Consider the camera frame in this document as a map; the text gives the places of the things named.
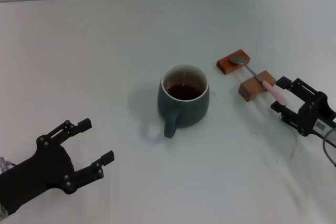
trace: dark tea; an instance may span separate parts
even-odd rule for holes
[[[193,100],[202,94],[197,88],[185,84],[171,86],[166,91],[173,98],[184,101]]]

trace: sticker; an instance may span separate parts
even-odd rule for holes
[[[325,122],[323,122],[321,119],[316,120],[316,123],[313,127],[313,130],[322,135],[323,137],[332,130],[332,127],[327,125]],[[327,139],[332,142],[334,145],[336,145],[336,130],[331,132]]]

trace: metal spoon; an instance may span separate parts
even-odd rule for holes
[[[267,89],[273,95],[273,97],[277,99],[277,101],[281,105],[284,105],[284,106],[287,105],[288,103],[287,100],[278,91],[276,91],[275,88],[273,88],[271,84],[269,84],[267,81],[264,81],[260,77],[258,77],[258,75],[246,65],[246,59],[244,56],[233,55],[230,57],[230,61],[234,64],[244,65],[248,69],[248,71],[250,71],[254,75],[254,77],[265,87],[265,89]]]

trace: wooden block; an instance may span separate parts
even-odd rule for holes
[[[230,61],[230,57],[233,56],[233,55],[242,55],[245,57],[246,59],[246,63],[249,63],[250,61],[250,57],[244,52],[242,51],[241,49],[234,52],[233,54],[230,54],[226,57],[224,57],[223,59],[220,59],[218,62],[217,62],[217,67],[223,72],[223,74],[228,74],[228,73],[231,73],[232,71],[238,69],[238,68],[241,68],[243,65],[237,65],[237,64],[234,64],[234,63],[231,63]]]
[[[276,82],[276,79],[274,79],[274,77],[266,70],[258,74],[258,76],[272,86],[274,86]],[[252,77],[240,84],[238,93],[248,102],[253,100],[257,94],[265,90],[264,86],[255,77]]]

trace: cable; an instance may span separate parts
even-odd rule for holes
[[[329,156],[327,150],[325,149],[325,141],[327,140],[328,136],[333,132],[335,131],[336,128],[333,128],[331,129],[330,131],[327,132],[327,134],[324,136],[323,138],[323,143],[322,143],[322,146],[323,146],[323,150],[324,150],[324,153],[326,154],[327,158],[330,160],[330,162],[336,167],[336,163],[334,162],[334,160],[332,160],[332,158]]]

